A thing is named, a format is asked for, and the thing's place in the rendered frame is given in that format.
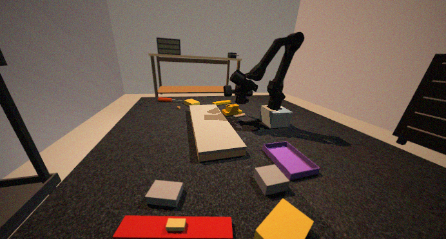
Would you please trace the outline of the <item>beige flat square block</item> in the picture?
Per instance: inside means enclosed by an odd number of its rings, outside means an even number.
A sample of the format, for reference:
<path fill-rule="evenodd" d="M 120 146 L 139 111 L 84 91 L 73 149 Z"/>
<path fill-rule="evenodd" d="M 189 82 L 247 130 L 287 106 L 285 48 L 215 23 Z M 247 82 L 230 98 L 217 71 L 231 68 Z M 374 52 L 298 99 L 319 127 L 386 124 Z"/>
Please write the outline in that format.
<path fill-rule="evenodd" d="M 183 183 L 155 180 L 145 199 L 146 204 L 176 207 L 183 191 Z"/>

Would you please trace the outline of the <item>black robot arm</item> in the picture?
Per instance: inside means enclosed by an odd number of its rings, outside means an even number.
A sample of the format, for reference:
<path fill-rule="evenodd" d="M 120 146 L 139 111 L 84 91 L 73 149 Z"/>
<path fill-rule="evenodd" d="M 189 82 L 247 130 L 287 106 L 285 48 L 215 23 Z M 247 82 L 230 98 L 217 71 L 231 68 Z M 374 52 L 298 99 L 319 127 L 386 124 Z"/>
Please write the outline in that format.
<path fill-rule="evenodd" d="M 231 75 L 229 80 L 235 83 L 237 86 L 241 85 L 241 90 L 243 92 L 249 92 L 251 90 L 257 92 L 258 85 L 256 85 L 252 81 L 252 79 L 254 81 L 260 81 L 263 78 L 268 64 L 271 62 L 279 49 L 283 45 L 285 45 L 285 53 L 276 73 L 276 76 L 272 81 L 269 81 L 269 84 L 267 86 L 267 91 L 269 93 L 269 96 L 271 96 L 267 107 L 272 110 L 282 110 L 281 103 L 282 100 L 284 100 L 286 97 L 282 92 L 284 88 L 284 78 L 295 52 L 302 45 L 303 41 L 304 35 L 302 32 L 292 33 L 285 38 L 275 39 L 261 61 L 256 66 L 254 66 L 249 73 L 243 74 L 240 70 L 237 69 Z M 250 80 L 247 80 L 246 78 Z M 235 93 L 235 95 L 235 102 L 237 104 L 245 104 L 249 102 L 249 99 L 246 97 L 247 93 L 238 92 Z"/>

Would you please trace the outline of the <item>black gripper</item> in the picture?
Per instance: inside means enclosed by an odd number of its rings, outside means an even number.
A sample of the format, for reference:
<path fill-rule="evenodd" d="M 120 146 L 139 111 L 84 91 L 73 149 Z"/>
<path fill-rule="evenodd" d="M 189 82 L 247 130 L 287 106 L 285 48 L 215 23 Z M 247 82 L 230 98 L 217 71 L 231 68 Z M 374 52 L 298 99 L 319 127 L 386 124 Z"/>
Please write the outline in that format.
<path fill-rule="evenodd" d="M 246 97 L 250 97 L 250 96 L 252 96 L 253 95 L 253 90 L 251 90 L 251 91 L 249 91 L 249 92 L 243 92 L 242 90 L 241 90 L 241 85 L 240 86 L 235 86 L 236 88 L 235 88 L 235 90 L 232 90 L 231 89 L 231 85 L 225 85 L 224 86 L 224 96 L 225 97 L 230 97 L 230 96 L 232 96 L 232 93 L 238 93 L 238 92 L 240 92 L 240 93 L 247 93 L 247 95 L 246 95 Z"/>

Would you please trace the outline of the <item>red flat bar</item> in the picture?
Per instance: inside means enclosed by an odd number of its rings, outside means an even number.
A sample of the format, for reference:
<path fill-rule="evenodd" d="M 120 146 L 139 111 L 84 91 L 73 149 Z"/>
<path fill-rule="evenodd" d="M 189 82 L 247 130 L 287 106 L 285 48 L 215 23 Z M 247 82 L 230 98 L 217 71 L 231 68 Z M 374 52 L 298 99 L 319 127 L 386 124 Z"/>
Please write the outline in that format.
<path fill-rule="evenodd" d="M 231 217 L 126 215 L 113 239 L 233 239 Z"/>

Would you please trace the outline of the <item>beige rectangular block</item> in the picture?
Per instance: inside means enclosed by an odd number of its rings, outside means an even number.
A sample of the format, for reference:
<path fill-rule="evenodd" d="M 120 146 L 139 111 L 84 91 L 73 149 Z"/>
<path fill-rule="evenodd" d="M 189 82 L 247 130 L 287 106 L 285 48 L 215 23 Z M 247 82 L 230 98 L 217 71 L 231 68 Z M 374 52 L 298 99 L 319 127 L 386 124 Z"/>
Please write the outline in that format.
<path fill-rule="evenodd" d="M 256 167 L 253 177 L 265 195 L 286 191 L 290 182 L 276 165 Z"/>

